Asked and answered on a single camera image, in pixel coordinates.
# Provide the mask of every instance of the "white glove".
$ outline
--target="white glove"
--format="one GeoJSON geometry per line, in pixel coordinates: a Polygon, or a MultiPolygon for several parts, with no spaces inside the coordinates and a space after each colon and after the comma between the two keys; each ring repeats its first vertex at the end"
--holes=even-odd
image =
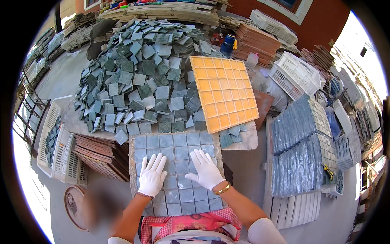
{"type": "Polygon", "coordinates": [[[211,191],[216,185],[225,180],[208,153],[204,154],[202,150],[195,149],[191,152],[191,158],[198,175],[186,174],[187,179],[196,181],[211,191]]]}
{"type": "Polygon", "coordinates": [[[168,172],[164,171],[166,156],[161,153],[156,156],[152,155],[149,163],[147,164],[147,158],[143,158],[142,167],[140,173],[140,189],[139,193],[147,196],[155,197],[163,188],[163,182],[168,172]]]}

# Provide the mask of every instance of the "concrete floor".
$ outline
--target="concrete floor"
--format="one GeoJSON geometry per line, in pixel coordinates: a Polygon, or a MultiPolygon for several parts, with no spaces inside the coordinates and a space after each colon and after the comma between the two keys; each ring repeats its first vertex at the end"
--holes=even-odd
{"type": "MultiPolygon", "coordinates": [[[[87,46],[80,49],[77,55],[63,53],[55,60],[51,70],[38,84],[36,91],[42,99],[54,99],[71,95],[78,87],[80,73],[87,67],[87,46]]],[[[247,196],[260,207],[263,205],[265,171],[262,164],[266,161],[265,124],[258,131],[259,145],[253,151],[223,151],[223,162],[233,171],[233,185],[243,195],[247,196]]],[[[32,169],[39,181],[50,192],[51,230],[55,243],[107,243],[105,237],[93,236],[77,229],[70,221],[64,209],[64,191],[69,184],[48,178],[32,159],[32,169]]],[[[350,169],[345,174],[344,195],[337,200],[322,196],[321,210],[316,221],[280,230],[288,243],[345,243],[355,219],[358,202],[356,195],[356,170],[350,169]]],[[[89,170],[88,182],[101,177],[89,170]]],[[[131,200],[128,183],[111,179],[115,182],[124,198],[124,204],[131,200]]],[[[241,239],[247,239],[246,230],[242,231],[241,239]]]]}

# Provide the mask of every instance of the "person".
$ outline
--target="person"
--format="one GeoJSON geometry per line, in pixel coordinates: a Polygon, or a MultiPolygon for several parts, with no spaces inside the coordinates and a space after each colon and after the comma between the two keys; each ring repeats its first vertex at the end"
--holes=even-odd
{"type": "MultiPolygon", "coordinates": [[[[146,235],[146,238],[144,238],[145,235],[142,233],[145,232],[144,230],[141,230],[141,235],[143,236],[140,237],[142,244],[196,244],[195,241],[202,240],[207,241],[207,244],[286,243],[264,211],[257,204],[234,189],[234,187],[221,176],[217,166],[212,162],[208,153],[195,149],[190,155],[198,175],[186,174],[185,177],[197,182],[204,188],[219,194],[219,196],[229,205],[229,208],[205,214],[194,214],[190,215],[190,217],[145,217],[152,218],[152,220],[155,219],[158,222],[155,226],[159,226],[159,229],[163,226],[166,231],[164,232],[165,234],[159,236],[160,239],[155,241],[156,238],[154,238],[154,240],[151,240],[151,236],[149,235],[151,233],[151,226],[144,224],[144,218],[142,221],[142,228],[148,229],[149,232],[148,235],[146,235]],[[230,218],[229,215],[226,214],[229,210],[232,210],[234,215],[233,218],[230,218]],[[237,224],[237,222],[233,225],[228,223],[231,222],[229,221],[229,218],[234,219],[234,217],[238,217],[239,224],[237,224]],[[248,241],[237,240],[239,237],[239,235],[237,237],[237,231],[239,233],[242,224],[248,230],[248,241]],[[215,226],[220,227],[221,225],[224,225],[223,228],[212,229],[215,226]]],[[[134,244],[134,238],[137,235],[142,212],[151,199],[160,192],[164,179],[167,176],[167,172],[163,171],[166,160],[167,158],[161,153],[157,156],[155,154],[152,155],[148,164],[147,158],[143,159],[139,190],[124,210],[123,217],[120,220],[120,223],[118,223],[118,228],[109,238],[108,244],[134,244]]]]}

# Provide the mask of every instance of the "orange plastic mold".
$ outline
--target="orange plastic mold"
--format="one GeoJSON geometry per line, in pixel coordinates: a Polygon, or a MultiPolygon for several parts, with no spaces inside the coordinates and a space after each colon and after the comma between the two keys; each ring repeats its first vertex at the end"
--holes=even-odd
{"type": "Polygon", "coordinates": [[[190,56],[209,134],[259,117],[243,61],[190,56]]]}

